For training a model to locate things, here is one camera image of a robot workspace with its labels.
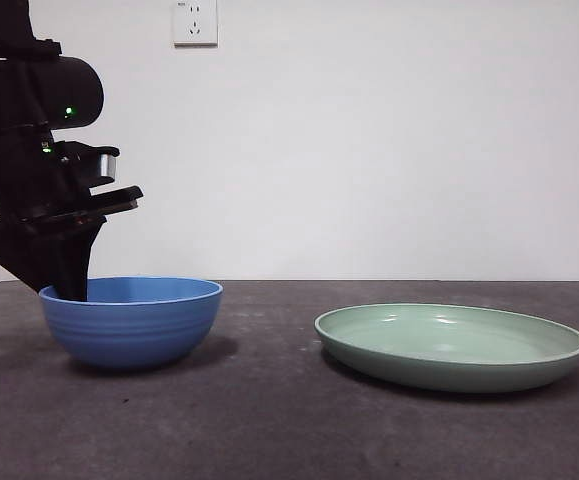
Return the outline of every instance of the green led light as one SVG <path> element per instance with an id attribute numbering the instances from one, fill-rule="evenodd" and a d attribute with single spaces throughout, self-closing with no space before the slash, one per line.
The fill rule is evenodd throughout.
<path id="1" fill-rule="evenodd" d="M 73 107 L 65 108 L 65 118 L 71 118 L 76 114 L 76 109 Z"/>

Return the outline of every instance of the electrical socket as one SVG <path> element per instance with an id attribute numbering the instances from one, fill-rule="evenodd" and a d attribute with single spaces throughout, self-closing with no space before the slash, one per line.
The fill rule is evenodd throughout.
<path id="1" fill-rule="evenodd" d="M 218 0 L 179 0 L 173 6 L 176 47 L 218 45 Z"/>

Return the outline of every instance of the dark gray tabletop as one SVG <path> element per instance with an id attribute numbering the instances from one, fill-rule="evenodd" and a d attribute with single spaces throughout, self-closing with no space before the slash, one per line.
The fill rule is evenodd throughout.
<path id="1" fill-rule="evenodd" d="M 579 369 L 505 395 L 373 380 L 314 318 L 381 302 L 475 305 L 579 329 L 579 283 L 221 282 L 182 361 L 108 374 L 70 360 L 34 292 L 0 283 L 0 480 L 579 479 Z"/>

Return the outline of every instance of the green plate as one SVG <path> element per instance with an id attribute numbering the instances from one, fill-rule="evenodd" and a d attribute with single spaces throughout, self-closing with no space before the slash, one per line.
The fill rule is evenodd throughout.
<path id="1" fill-rule="evenodd" d="M 360 305 L 316 319 L 325 348 L 373 377 L 432 390 L 546 385 L 579 360 L 579 332 L 543 318 L 456 305 Z"/>

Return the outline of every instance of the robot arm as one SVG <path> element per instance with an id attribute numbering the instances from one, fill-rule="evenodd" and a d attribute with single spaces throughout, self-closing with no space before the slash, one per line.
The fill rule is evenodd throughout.
<path id="1" fill-rule="evenodd" d="M 0 0 L 0 265 L 34 290 L 86 300 L 91 246 L 105 215 L 137 206 L 114 181 L 115 147 L 54 142 L 51 131 L 93 123 L 103 105 L 96 72 L 34 38 L 27 1 Z"/>

